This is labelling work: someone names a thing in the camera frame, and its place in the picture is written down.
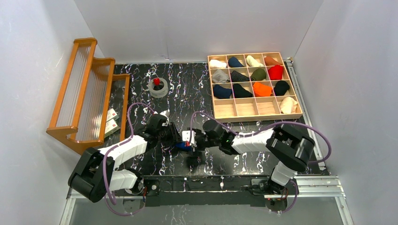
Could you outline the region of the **blue underwear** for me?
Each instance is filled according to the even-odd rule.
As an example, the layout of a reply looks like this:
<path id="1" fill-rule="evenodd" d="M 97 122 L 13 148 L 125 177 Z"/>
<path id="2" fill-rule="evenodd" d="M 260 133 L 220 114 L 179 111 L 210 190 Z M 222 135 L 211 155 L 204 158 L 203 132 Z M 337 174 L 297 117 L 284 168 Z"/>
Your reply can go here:
<path id="1" fill-rule="evenodd" d="M 178 151 L 189 152 L 192 151 L 191 146 L 187 142 L 180 142 L 175 145 Z"/>

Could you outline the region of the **orange underwear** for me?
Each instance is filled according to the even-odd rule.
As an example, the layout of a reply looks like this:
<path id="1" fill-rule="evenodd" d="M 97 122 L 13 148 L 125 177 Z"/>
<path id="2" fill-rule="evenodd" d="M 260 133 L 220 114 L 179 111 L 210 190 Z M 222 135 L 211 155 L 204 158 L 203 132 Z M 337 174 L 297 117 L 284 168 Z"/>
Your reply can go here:
<path id="1" fill-rule="evenodd" d="M 264 85 L 260 82 L 253 84 L 253 92 L 255 97 L 270 97 L 272 95 L 272 87 Z"/>

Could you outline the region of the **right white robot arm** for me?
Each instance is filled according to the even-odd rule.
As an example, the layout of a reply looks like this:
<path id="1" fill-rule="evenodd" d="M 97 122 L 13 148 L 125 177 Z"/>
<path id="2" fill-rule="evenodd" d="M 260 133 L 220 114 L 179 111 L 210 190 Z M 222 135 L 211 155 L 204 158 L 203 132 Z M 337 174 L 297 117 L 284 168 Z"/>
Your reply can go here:
<path id="1" fill-rule="evenodd" d="M 277 123 L 272 128 L 252 133 L 237 133 L 216 120 L 206 121 L 202 129 L 182 132 L 185 146 L 192 152 L 217 147 L 227 155 L 267 151 L 278 160 L 266 186 L 282 189 L 297 173 L 304 172 L 314 150 L 314 140 L 294 127 Z"/>

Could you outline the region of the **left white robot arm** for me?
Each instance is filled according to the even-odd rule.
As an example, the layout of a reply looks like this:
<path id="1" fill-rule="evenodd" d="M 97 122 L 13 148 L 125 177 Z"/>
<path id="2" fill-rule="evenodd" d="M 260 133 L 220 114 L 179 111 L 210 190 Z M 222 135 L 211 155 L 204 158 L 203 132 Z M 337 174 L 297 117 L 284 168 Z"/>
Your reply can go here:
<path id="1" fill-rule="evenodd" d="M 68 186 L 93 203 L 105 196 L 115 203 L 115 191 L 135 189 L 141 181 L 139 172 L 119 170 L 120 165 L 159 144 L 170 147 L 181 142 L 175 124 L 169 122 L 167 116 L 155 113 L 126 140 L 105 148 L 87 148 L 70 175 Z"/>

